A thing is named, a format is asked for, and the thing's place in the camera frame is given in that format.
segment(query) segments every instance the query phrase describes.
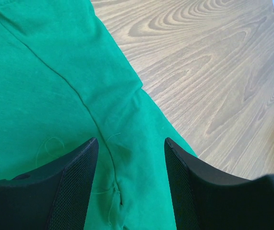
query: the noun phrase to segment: black mesh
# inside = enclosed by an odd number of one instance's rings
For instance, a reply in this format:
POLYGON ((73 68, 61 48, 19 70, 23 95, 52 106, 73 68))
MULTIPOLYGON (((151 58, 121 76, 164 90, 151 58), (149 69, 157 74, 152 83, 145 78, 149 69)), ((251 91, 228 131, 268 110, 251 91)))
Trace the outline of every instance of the black mesh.
POLYGON ((165 146, 165 155, 177 228, 199 230, 193 194, 183 163, 175 156, 169 145, 165 146))
POLYGON ((48 230, 81 230, 89 204, 97 154, 97 142, 82 152, 63 172, 48 230))
POLYGON ((274 175, 232 176, 170 139, 165 155, 178 230, 274 230, 274 175))

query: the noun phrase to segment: green t-shirt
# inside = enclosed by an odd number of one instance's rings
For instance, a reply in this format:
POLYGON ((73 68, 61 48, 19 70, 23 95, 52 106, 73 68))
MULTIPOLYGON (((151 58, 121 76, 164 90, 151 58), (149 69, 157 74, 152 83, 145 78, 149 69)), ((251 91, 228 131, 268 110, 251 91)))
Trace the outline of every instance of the green t-shirt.
POLYGON ((0 1, 0 179, 96 137, 85 229, 175 229, 167 121, 89 0, 0 1))

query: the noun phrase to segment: wooden table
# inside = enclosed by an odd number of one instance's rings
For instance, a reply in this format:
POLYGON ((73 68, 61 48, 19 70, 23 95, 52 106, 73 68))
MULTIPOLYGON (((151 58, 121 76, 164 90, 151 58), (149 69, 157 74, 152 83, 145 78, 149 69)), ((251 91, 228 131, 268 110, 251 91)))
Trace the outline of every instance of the wooden table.
POLYGON ((93 0, 200 158, 245 178, 274 173, 272 0, 93 0))

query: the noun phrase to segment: fabric seam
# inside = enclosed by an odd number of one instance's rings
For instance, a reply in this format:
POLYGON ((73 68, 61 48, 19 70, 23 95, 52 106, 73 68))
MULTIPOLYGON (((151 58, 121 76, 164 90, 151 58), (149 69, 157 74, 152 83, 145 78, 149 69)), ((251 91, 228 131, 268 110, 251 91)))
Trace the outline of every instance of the fabric seam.
POLYGON ((89 114, 90 114, 90 116, 91 116, 91 118, 92 118, 92 120, 94 121, 94 123, 95 123, 95 125, 96 125, 96 127, 97 127, 97 129, 98 129, 98 132, 99 132, 99 134, 101 135, 101 137, 102 137, 102 140, 103 140, 103 142, 104 142, 104 144, 105 144, 105 146, 106 146, 106 148, 108 149, 108 152, 109 152, 109 155, 110 155, 110 157, 111 157, 111 161, 112 161, 112 165, 113 165, 113 170, 114 170, 114 180, 115 180, 115 184, 116 184, 116 186, 117 186, 117 190, 119 191, 119 194, 120 194, 120 198, 121 198, 121 192, 120 192, 120 190, 119 190, 119 183, 118 183, 118 181, 117 181, 117 175, 116 175, 116 168, 115 168, 115 163, 114 163, 114 159, 113 159, 113 156, 112 156, 112 154, 111 154, 111 151, 110 151, 110 149, 109 149, 109 147, 108 147, 108 145, 107 145, 107 142, 106 142, 106 140, 105 140, 105 138, 104 138, 104 136, 103 136, 103 133, 102 133, 102 131, 101 131, 101 129, 99 128, 99 126, 97 125, 97 122, 96 122, 96 120, 94 119, 94 117, 93 117, 93 115, 92 115, 92 113, 90 112, 90 110, 89 110, 89 108, 87 107, 87 105, 84 103, 84 101, 82 100, 82 97, 81 97, 81 95, 78 93, 78 91, 66 80, 66 78, 65 77, 63 77, 61 74, 59 74, 57 71, 55 71, 52 67, 50 67, 47 63, 45 63, 27 44, 25 44, 23 41, 21 41, 18 37, 16 37, 9 29, 7 29, 2 23, 1 23, 1 21, 0 21, 0 24, 1 24, 1 26, 6 30, 6 31, 8 31, 15 39, 17 39, 19 42, 21 42, 25 47, 27 47, 27 49, 32 53, 32 54, 34 54, 34 56, 36 57, 36 58, 38 58, 46 67, 48 67, 52 72, 54 72, 56 75, 58 75, 59 77, 61 77, 67 84, 68 84, 68 86, 77 94, 77 96, 79 97, 79 99, 80 99, 80 101, 81 101, 81 103, 83 104, 83 106, 86 108, 86 110, 89 112, 89 114))

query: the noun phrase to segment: black plastic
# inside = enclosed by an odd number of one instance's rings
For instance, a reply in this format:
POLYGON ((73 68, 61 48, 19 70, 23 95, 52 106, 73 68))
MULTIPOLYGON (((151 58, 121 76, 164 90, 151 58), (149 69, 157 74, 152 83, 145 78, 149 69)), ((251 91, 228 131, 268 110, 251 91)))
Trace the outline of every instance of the black plastic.
POLYGON ((12 180, 0 180, 0 230, 82 230, 98 155, 95 138, 12 180))
POLYGON ((274 230, 274 175, 232 176, 165 141, 178 230, 274 230))

